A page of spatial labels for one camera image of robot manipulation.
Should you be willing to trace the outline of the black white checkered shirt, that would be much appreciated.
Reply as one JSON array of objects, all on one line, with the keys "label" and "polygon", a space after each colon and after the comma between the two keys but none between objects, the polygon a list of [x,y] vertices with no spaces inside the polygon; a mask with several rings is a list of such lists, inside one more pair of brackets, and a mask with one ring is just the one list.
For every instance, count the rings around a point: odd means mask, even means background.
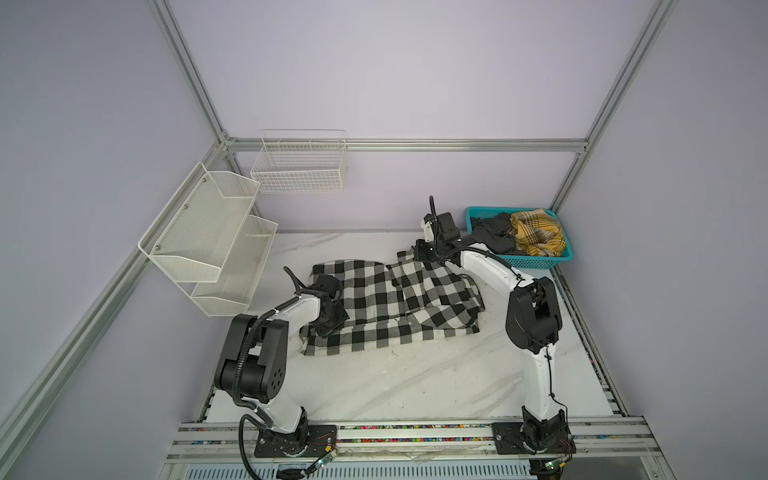
[{"label": "black white checkered shirt", "polygon": [[315,264],[310,279],[329,275],[341,283],[348,318],[323,337],[307,324],[299,330],[305,356],[334,356],[375,348],[471,335],[485,311],[476,282],[439,263],[419,262],[409,249],[393,263],[335,260]]}]

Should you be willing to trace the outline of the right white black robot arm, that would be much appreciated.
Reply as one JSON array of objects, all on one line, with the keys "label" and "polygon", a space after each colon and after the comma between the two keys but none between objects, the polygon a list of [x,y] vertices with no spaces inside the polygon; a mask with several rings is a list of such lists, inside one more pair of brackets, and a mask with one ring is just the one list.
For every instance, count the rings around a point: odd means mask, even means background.
[{"label": "right white black robot arm", "polygon": [[450,263],[468,271],[507,300],[505,332],[522,354],[525,399],[521,437],[530,452],[542,452],[567,427],[567,407],[556,398],[554,356],[563,327],[554,282],[523,275],[499,255],[463,236],[449,213],[421,221],[415,243],[419,261]]}]

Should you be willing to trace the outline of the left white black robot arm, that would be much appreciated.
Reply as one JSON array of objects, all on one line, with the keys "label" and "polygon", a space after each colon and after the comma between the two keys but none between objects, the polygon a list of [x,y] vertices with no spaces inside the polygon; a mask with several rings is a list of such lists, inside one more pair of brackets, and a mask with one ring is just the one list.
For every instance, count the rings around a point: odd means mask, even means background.
[{"label": "left white black robot arm", "polygon": [[281,392],[287,374],[290,322],[325,339],[349,318],[342,283],[322,274],[306,286],[293,280],[295,293],[260,316],[240,314],[230,323],[214,373],[214,386],[233,403],[252,411],[256,423],[274,433],[294,434],[303,409]]}]

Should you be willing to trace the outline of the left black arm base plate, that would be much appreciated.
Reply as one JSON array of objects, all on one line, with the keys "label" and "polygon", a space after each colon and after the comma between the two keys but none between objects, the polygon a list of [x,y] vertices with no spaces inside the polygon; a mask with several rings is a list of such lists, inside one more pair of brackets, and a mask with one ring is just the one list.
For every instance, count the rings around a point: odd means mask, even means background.
[{"label": "left black arm base plate", "polygon": [[251,453],[256,458],[315,458],[326,454],[336,445],[335,425],[299,426],[295,433],[261,430]]}]

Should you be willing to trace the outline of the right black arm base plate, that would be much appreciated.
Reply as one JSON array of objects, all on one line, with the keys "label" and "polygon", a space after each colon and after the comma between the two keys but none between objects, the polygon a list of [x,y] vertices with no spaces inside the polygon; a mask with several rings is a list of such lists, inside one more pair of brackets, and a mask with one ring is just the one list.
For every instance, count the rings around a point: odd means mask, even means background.
[{"label": "right black arm base plate", "polygon": [[561,420],[498,422],[491,428],[500,455],[573,454],[576,451],[569,427]]}]

